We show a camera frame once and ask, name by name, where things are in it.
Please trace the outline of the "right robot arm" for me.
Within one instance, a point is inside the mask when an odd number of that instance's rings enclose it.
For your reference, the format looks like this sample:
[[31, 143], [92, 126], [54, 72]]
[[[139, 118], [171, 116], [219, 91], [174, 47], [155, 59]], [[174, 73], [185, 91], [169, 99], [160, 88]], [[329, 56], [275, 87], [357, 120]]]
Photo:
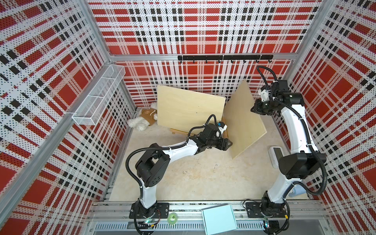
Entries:
[[[257, 66], [257, 72], [263, 81], [263, 71], [272, 74], [271, 84], [265, 83], [260, 89], [260, 98], [255, 101], [251, 112], [272, 116], [278, 115], [286, 123], [290, 139], [290, 155], [278, 160], [280, 175], [275, 184], [264, 193], [260, 203], [260, 212], [266, 217], [282, 214], [287, 206], [286, 196], [295, 187], [301, 186], [308, 194], [319, 196], [327, 186], [328, 173], [325, 168], [327, 156], [316, 147], [306, 120], [305, 102], [301, 93], [293, 93], [286, 80], [277, 79], [275, 72], [266, 66]], [[303, 180], [315, 173], [322, 172], [319, 189], [311, 190]]]

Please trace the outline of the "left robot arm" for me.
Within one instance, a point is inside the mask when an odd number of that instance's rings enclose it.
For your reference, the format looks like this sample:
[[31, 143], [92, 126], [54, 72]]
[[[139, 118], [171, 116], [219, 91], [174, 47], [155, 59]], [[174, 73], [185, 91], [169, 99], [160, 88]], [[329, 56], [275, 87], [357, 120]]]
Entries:
[[226, 151], [232, 142], [223, 137], [227, 125], [210, 115], [202, 126], [191, 128], [185, 141], [160, 146], [157, 143], [131, 152], [126, 158], [125, 168], [137, 182], [140, 197], [132, 204], [130, 219], [165, 219], [169, 215], [169, 203], [158, 202], [157, 185], [161, 182], [168, 166], [182, 158], [197, 155], [207, 149], [216, 148]]

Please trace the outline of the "plywood board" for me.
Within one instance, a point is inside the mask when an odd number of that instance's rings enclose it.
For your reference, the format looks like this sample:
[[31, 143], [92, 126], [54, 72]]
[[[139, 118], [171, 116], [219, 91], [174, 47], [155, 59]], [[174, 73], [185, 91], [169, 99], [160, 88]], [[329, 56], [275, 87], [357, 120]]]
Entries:
[[232, 159], [267, 133], [260, 115], [251, 112], [254, 104], [248, 83], [244, 80], [224, 107], [228, 138], [233, 143], [228, 149]]
[[182, 132], [202, 126], [212, 114], [220, 121], [225, 98], [168, 86], [157, 87], [157, 124]]

